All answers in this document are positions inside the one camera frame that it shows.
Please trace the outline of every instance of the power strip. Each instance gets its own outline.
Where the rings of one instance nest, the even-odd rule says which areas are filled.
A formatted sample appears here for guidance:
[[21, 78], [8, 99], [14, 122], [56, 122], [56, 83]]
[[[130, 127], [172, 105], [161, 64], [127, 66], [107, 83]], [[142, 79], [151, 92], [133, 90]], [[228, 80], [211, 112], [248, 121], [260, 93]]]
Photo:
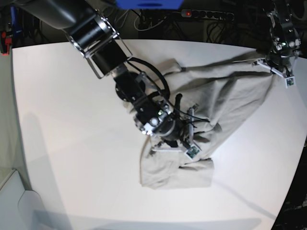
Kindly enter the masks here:
[[223, 21], [233, 21], [235, 19], [233, 13], [221, 11], [182, 10], [181, 16], [183, 18], [214, 19]]

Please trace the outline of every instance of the floor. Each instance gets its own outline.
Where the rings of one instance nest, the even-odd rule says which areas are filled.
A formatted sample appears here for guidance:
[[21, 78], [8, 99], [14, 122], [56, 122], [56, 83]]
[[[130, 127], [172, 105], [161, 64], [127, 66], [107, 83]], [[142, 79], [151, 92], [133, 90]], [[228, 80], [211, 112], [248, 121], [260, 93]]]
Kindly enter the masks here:
[[11, 58], [0, 56], [0, 184], [12, 169], [17, 169], [25, 189], [31, 190], [15, 106]]

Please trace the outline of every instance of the blue object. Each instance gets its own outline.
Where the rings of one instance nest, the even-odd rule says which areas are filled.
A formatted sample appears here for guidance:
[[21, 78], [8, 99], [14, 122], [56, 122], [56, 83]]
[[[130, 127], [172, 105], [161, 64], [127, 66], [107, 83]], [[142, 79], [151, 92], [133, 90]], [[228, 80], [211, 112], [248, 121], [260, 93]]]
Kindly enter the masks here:
[[183, 0], [117, 0], [122, 9], [178, 9]]

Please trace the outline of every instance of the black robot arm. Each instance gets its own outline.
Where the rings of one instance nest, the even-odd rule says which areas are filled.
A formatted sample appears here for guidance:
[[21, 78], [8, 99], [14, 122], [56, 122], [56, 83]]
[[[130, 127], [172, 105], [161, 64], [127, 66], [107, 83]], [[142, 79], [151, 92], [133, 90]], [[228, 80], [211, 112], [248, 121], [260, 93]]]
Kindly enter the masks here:
[[[270, 8], [266, 11], [272, 22], [272, 49], [267, 58], [257, 64], [284, 76], [287, 86], [290, 86], [294, 76], [292, 70], [288, 70], [289, 60], [293, 54], [298, 56], [300, 40], [291, 22], [288, 0], [269, 2]], [[161, 139], [158, 147], [164, 142], [172, 148], [182, 150], [191, 159], [197, 155], [201, 149], [193, 140], [193, 122], [208, 121], [194, 116], [195, 107], [186, 113], [182, 112], [179, 108], [182, 95], [176, 97], [175, 105], [170, 103], [170, 91], [162, 74], [143, 60], [127, 57], [116, 42], [119, 33], [107, 18], [95, 11], [85, 0], [16, 0], [15, 4], [50, 26], [63, 30], [98, 78], [101, 79], [102, 76], [97, 73], [93, 62], [104, 76], [112, 77], [116, 82], [118, 96], [132, 103], [137, 112], [134, 118], [137, 128], [143, 134], [158, 136]], [[160, 89], [131, 61], [149, 67], [161, 79], [164, 89]], [[129, 72], [125, 64], [132, 65], [139, 73]], [[146, 95], [144, 83], [142, 84], [144, 81], [157, 91]]]

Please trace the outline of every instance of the white table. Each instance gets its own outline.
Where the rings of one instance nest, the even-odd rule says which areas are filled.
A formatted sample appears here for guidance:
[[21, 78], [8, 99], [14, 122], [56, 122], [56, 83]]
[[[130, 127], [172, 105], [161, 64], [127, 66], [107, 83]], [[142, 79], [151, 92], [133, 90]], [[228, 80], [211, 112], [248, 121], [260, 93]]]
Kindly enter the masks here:
[[[154, 65], [171, 58], [182, 66], [204, 65], [250, 51], [126, 42], [136, 57]], [[307, 134], [307, 109], [297, 87], [287, 90], [279, 81], [214, 153], [210, 188], [155, 191], [139, 184], [145, 136], [111, 78], [98, 80], [68, 43], [14, 49], [13, 70], [32, 187], [58, 229], [271, 229]]]

